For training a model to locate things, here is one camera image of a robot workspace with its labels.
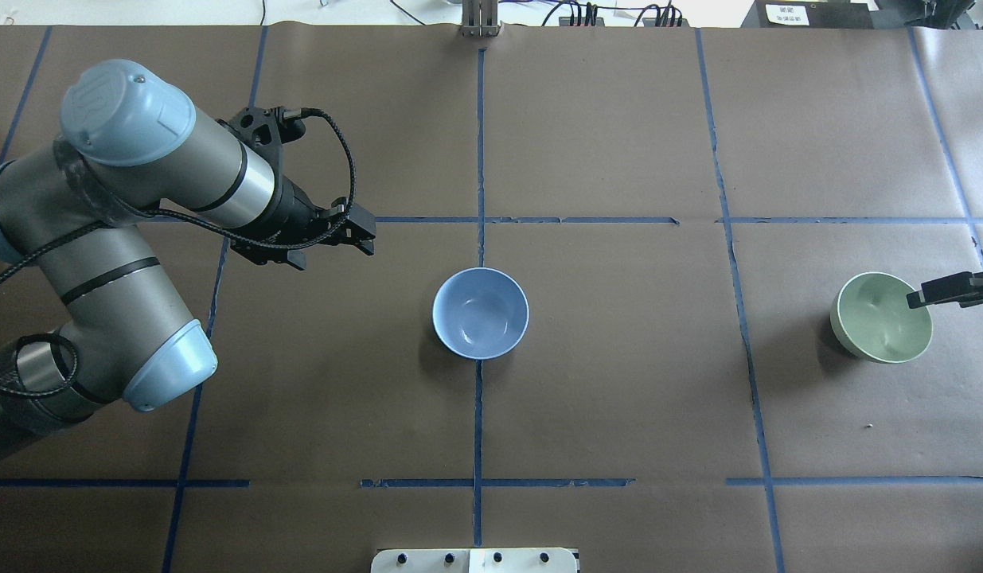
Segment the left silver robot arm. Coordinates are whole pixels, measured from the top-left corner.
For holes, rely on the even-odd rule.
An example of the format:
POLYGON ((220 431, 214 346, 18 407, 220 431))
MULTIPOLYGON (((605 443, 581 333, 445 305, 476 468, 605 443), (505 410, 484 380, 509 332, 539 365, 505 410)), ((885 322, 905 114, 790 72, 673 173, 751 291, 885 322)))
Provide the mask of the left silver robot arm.
POLYGON ((0 348, 0 461, 124 400, 150 412, 217 369, 211 341, 138 226, 157 218, 218 233, 252 263, 305 268, 314 244, 374 253, 375 215, 349 192, 315 205, 283 148, 317 108, 246 107, 229 121, 125 59, 65 93, 53 141, 0 166, 0 286, 43 272, 69 314, 0 348))

